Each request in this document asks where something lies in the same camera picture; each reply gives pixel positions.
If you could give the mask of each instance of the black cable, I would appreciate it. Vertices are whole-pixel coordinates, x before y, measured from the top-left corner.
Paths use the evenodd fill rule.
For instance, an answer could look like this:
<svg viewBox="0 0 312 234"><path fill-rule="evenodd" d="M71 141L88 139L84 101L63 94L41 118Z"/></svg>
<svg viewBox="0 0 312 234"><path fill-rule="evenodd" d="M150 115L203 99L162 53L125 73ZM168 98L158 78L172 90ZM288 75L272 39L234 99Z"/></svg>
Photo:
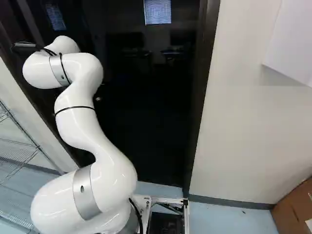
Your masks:
<svg viewBox="0 0 312 234"><path fill-rule="evenodd" d="M51 56L57 55L55 52L53 52L52 50L49 50L49 49L47 49L47 48L43 48L43 50L44 50L45 52L47 52L49 55L51 55Z"/></svg>
<svg viewBox="0 0 312 234"><path fill-rule="evenodd" d="M142 218L141 218L140 212L138 211L137 207L135 206L135 204L131 200L131 198L129 198L129 201L130 201L131 205L133 206L133 208L136 211L136 216L138 218L138 222L139 222L139 226L140 226L140 234L143 234L143 223L142 223Z"/></svg>
<svg viewBox="0 0 312 234"><path fill-rule="evenodd" d="M67 79L68 84L70 84L69 79L68 79L67 74L66 74L65 69L64 69L64 65L63 65L63 61L62 61L62 53L59 54L59 60L60 60L60 64L62 66L63 72L65 74L65 78Z"/></svg>

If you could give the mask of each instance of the wire shelf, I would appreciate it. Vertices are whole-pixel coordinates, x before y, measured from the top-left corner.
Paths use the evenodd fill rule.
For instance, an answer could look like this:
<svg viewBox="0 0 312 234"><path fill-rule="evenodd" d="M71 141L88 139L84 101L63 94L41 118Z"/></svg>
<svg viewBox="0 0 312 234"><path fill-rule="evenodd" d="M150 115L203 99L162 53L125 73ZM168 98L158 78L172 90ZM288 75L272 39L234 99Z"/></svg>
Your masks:
<svg viewBox="0 0 312 234"><path fill-rule="evenodd" d="M29 211L33 197L0 186L0 216L27 229L33 229Z"/></svg>
<svg viewBox="0 0 312 234"><path fill-rule="evenodd" d="M27 233L34 229L30 218L34 195L57 177L24 167L38 153L48 158L0 101L0 218Z"/></svg>

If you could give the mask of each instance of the white robotic arm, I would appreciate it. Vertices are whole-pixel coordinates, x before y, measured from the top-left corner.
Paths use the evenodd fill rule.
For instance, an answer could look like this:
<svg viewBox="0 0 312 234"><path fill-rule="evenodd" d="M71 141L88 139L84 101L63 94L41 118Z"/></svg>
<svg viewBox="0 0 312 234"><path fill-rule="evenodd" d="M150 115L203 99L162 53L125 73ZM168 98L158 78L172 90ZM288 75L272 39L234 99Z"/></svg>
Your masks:
<svg viewBox="0 0 312 234"><path fill-rule="evenodd" d="M96 161L44 185L32 202L31 219L42 234L119 233L129 219L137 173L104 135L94 111L103 68L93 55L79 53L68 37L46 48L62 55L33 53L23 75L41 89L68 86L55 102L59 134L67 144L93 153Z"/></svg>

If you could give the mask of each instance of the baseboard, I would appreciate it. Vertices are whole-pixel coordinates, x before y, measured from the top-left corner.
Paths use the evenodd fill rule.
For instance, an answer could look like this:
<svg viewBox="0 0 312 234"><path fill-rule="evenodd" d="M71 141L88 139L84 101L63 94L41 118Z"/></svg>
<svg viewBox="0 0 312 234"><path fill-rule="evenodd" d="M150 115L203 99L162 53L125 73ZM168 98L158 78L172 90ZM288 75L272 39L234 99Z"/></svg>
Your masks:
<svg viewBox="0 0 312 234"><path fill-rule="evenodd" d="M199 195L194 195L194 194L189 194L189 200L194 201L194 202L201 202L201 203L214 204L214 205L220 205L220 206L232 206L232 207L240 207L240 208L255 209L255 210L272 210L275 206L275 204L234 201L234 200L226 200L226 199L221 199L221 198L199 196Z"/></svg>

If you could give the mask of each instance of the light blue floor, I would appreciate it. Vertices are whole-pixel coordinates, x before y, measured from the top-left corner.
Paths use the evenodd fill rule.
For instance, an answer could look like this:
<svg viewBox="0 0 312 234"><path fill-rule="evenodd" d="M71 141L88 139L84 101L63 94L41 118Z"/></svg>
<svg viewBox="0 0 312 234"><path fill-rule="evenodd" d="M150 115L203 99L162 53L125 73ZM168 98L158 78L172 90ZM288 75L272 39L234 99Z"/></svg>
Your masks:
<svg viewBox="0 0 312 234"><path fill-rule="evenodd" d="M183 197L180 188L145 182L138 183L136 194L166 198ZM190 202L189 220L190 234L278 234L269 211ZM21 231L2 222L0 233L22 234Z"/></svg>

